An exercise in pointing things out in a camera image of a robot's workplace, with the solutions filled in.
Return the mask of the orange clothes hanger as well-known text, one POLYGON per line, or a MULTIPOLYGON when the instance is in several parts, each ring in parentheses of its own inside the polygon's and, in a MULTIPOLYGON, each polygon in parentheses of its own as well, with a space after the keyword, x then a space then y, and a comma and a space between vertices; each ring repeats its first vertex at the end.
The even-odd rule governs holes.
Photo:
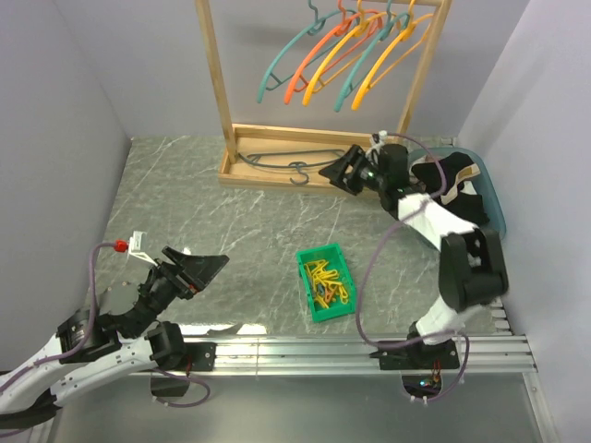
POLYGON ((355 11, 347 10, 342 1, 337 2, 337 10, 338 22, 320 37, 290 78, 283 96, 285 105, 300 94, 302 104, 308 106, 316 94, 358 59, 356 52, 368 39, 364 32, 372 30, 369 13, 360 6, 355 11))

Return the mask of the black underwear back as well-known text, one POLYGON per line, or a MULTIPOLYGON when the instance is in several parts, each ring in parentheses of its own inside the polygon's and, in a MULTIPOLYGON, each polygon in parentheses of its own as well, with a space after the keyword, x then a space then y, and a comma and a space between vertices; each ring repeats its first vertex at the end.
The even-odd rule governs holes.
POLYGON ((471 157, 462 152, 454 152, 437 162, 430 162, 429 159, 430 156, 426 156, 424 162, 414 162, 410 173, 425 186, 428 193, 437 193, 442 188, 440 172, 443 172, 445 186, 439 193, 439 201, 443 205, 451 203, 459 196, 462 182, 481 173, 471 157))

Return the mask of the black underwear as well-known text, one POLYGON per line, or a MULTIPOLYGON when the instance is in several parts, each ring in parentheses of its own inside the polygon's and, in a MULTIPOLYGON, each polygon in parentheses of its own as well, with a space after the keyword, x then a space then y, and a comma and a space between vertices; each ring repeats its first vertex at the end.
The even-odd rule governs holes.
POLYGON ((484 200, 479 194, 459 193, 458 196, 446 205, 446 209, 477 226, 488 224, 489 217, 486 213, 484 200))
POLYGON ((437 162, 430 162, 429 159, 430 156, 426 156, 424 162, 414 162, 410 173, 425 186, 428 193, 437 193, 442 188, 440 172, 443 172, 445 186, 439 193, 439 201, 443 205, 451 203, 459 196, 462 182, 481 173, 471 157, 462 152, 454 152, 437 162))

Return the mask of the black underwear front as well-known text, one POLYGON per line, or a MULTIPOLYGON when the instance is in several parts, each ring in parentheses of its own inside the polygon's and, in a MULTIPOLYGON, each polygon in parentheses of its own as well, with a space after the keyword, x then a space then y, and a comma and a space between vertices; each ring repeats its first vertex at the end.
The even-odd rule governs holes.
POLYGON ((446 205, 446 209, 477 226, 488 224, 489 217, 486 213, 484 200, 479 194, 459 193, 458 196, 446 205))

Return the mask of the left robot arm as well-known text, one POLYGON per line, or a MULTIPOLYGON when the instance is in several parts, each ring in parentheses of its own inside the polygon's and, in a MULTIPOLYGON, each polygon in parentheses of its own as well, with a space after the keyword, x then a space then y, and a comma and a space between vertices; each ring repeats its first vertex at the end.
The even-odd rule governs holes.
POLYGON ((202 292, 226 255, 194 256, 166 246, 146 280, 102 294, 62 323, 29 360, 1 376, 1 435, 52 420, 69 401, 137 371, 175 371, 188 351, 179 325, 159 315, 202 292))

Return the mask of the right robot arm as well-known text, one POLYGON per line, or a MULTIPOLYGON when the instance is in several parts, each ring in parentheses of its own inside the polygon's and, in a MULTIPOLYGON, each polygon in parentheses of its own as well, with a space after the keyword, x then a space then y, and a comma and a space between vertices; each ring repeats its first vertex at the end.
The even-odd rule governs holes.
POLYGON ((382 208, 440 254, 439 295, 409 328, 406 341, 376 341, 383 369, 458 367, 452 337, 475 312, 505 295, 509 281, 500 234, 489 228, 484 198, 472 187, 481 170, 467 154, 427 154, 410 162, 407 148, 354 145, 320 169, 332 186, 375 192, 382 208))

